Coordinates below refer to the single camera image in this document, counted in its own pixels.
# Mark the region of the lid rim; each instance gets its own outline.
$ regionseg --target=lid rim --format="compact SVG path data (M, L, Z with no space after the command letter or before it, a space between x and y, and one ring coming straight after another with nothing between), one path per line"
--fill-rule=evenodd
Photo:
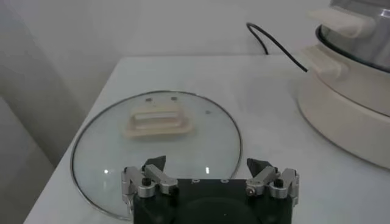
M227 111L225 110L225 108L223 108L222 106L220 106L220 104L216 103L215 101L207 98L207 97L204 97L204 96L200 96L196 93L190 93L190 92L186 92L186 91L174 91L174 90L156 90L156 91L149 91L149 92L145 92L145 93L141 93L141 94L137 94L137 95L134 95L134 96L130 96L130 97L127 97L125 99L122 99L122 100L119 100L113 104L111 104L110 106L108 106L107 108L104 108L102 111L98 112L97 115L95 115L90 121L88 121L88 123L84 126L84 128L81 130L81 132L77 135L77 138L73 144L73 147L72 147L72 152L71 152L71 157L70 157L70 172L71 172L71 178L72 178L72 182L74 184L74 186L77 188L77 191L79 192L79 194L84 198L84 200L90 205L92 206L94 209L97 209L99 212L105 214L105 215L108 215L110 217L113 217L113 218L116 218L116 219L119 219L119 220L126 220L126 221L132 221L132 219L128 218L128 217L124 217L124 216L121 216L121 215L118 215L118 214L115 214L115 213L112 213L112 212L109 212L109 211L106 211L104 210L103 208L101 208L100 206L98 206L97 204L95 204L93 201L91 201L81 190L81 188L79 187L79 184L76 180L76 177L74 175L74 154L76 152L76 148L79 144L79 141L81 140L81 137L83 136L83 134L85 133L85 131L88 129L88 127L97 119L100 117L100 115L104 114L106 111L108 111L109 109L117 106L118 104L122 103L122 102L125 102L129 99L133 99L133 98L136 98L136 97L139 97L139 96L143 96L143 95L147 95L147 94L154 94L154 93L182 93L182 94L188 94L188 95L192 95L192 96L197 96L197 97L200 97L202 99L205 99L211 103L213 103L214 105L216 105L218 108L220 108L229 118L230 120L233 122L236 130L237 130L237 133L238 133L238 137L239 137L239 156L238 156L238 160L237 160L237 164L236 164L236 167L233 171L233 173L231 174L230 178L233 178L237 171L238 171L238 168L239 168L239 165L241 163L241 157L243 155L243 139L242 139L242 136L241 136L241 132L238 128L238 125L236 123L236 121L234 120L234 118L232 117L232 115Z

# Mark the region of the glass surface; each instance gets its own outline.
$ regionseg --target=glass surface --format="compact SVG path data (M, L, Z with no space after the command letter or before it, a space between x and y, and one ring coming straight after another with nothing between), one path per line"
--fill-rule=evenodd
M190 132L125 136L132 108L172 101L193 123ZM121 198L121 171L127 166L140 169L147 159L162 155L164 173L170 177L228 179L241 156L241 137L232 118L210 100L188 93L148 93L114 105L87 126L73 152L73 175L94 205L113 216L128 217Z

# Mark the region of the black cord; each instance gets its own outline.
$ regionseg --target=black cord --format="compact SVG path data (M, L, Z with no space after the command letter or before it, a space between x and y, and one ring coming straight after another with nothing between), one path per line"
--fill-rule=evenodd
M262 34L264 34L264 36L268 37L272 42L274 42L274 44L276 46L278 46L280 48L280 50L283 51L283 53L285 53L287 55L288 58L291 59L292 62L294 62L298 67L300 67L304 72L307 72L307 68L305 68L301 63L299 63L271 34L267 33L265 30L263 30L262 28L260 28L258 25L254 24L254 23L247 23L246 24L246 27L249 29L249 31L251 32L251 34L253 34L253 36L258 40L258 42L262 45L264 51L265 51L265 54L266 55L269 55L268 53L268 49L267 47L265 46L264 42L260 39L260 37L254 32L253 29L261 32Z

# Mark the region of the pot lid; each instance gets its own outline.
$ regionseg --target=pot lid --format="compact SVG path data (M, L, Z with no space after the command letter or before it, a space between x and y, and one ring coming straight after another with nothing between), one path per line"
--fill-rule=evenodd
M205 97L154 91L106 108L82 130L71 155L71 175L82 196L101 212L131 220L121 197L121 171L166 156L174 178L229 179L241 159L238 127Z

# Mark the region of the table surface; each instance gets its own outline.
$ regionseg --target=table surface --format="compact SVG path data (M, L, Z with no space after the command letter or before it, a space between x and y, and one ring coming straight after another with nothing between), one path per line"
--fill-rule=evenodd
M283 55L124 58L80 130L98 112L132 95L160 89L197 93L229 111L241 130L243 162L236 178L250 177L246 158L300 173L293 223L388 223L390 171L338 148L306 122L296 104L306 76ZM24 223L125 223L79 195L69 169L72 146Z

